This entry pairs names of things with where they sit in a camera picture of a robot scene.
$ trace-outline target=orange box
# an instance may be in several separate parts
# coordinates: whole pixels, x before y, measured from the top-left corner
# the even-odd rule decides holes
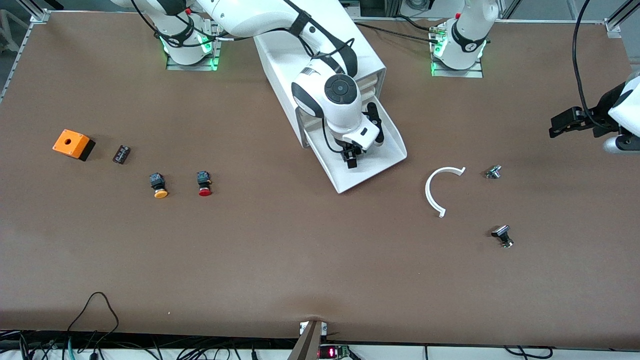
[[[53,145],[53,150],[71,158],[86,161],[94,146],[95,142],[88,136],[64,129]]]

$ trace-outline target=white curved handle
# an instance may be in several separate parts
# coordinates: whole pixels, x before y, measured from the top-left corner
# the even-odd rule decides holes
[[[436,202],[436,200],[433,200],[433,196],[431,196],[431,180],[433,179],[434,176],[436,176],[436,174],[439,174],[441,172],[450,172],[453,174],[456,174],[457,176],[462,175],[462,173],[465,172],[467,168],[454,168],[454,167],[444,167],[444,168],[439,168],[438,170],[434,171],[433,174],[431,176],[429,176],[429,179],[427,179],[427,183],[424,186],[424,193],[427,195],[427,201],[429,201],[429,204],[436,209],[436,211],[440,212],[440,217],[442,218],[444,216],[444,213],[447,211],[445,208],[441,207],[440,205],[438,205],[438,203]]]

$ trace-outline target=yellow button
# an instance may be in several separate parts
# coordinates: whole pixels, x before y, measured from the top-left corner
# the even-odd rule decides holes
[[[156,199],[162,199],[163,197],[166,197],[167,195],[169,195],[169,193],[166,192],[166,190],[156,190],[156,193],[154,194],[154,197]]]

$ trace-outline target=brown tabletop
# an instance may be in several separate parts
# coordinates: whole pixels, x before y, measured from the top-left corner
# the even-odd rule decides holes
[[[66,329],[99,290],[127,332],[293,337],[318,317],[340,340],[640,347],[638,158],[547,133],[579,104],[573,26],[496,24],[484,79],[432,78],[423,42],[362,31],[408,157],[339,195],[250,40],[217,72],[167,71],[135,14],[35,26],[0,106],[0,327]],[[579,59],[591,106],[630,72],[603,26]],[[86,163],[51,150],[65,128],[96,141]],[[435,178],[438,218],[424,183],[445,166],[467,171]],[[511,249],[488,234],[504,224]],[[75,329],[112,326],[96,301]]]

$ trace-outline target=gray floor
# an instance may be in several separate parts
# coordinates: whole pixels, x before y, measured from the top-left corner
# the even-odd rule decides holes
[[[46,4],[42,0],[36,0],[43,7]],[[109,0],[58,0],[66,10],[94,10],[94,11],[123,11],[125,9],[113,4]],[[544,20],[570,20],[572,13],[569,5],[573,0],[523,0],[513,15],[513,19],[544,19]],[[624,0],[591,0],[585,12],[587,20],[601,20],[615,11]],[[12,12],[25,22],[30,16],[14,0],[0,1],[0,8]],[[436,0],[430,11],[413,10],[403,3],[401,12],[407,16],[418,17],[448,17],[462,9],[464,0]],[[584,0],[575,0],[579,10]],[[18,25],[12,24],[15,41],[20,44],[25,31]],[[640,11],[633,14],[621,26],[622,40],[625,43],[629,61],[635,70],[640,70]],[[0,53],[0,85],[4,83],[13,65],[15,53],[4,51]]]

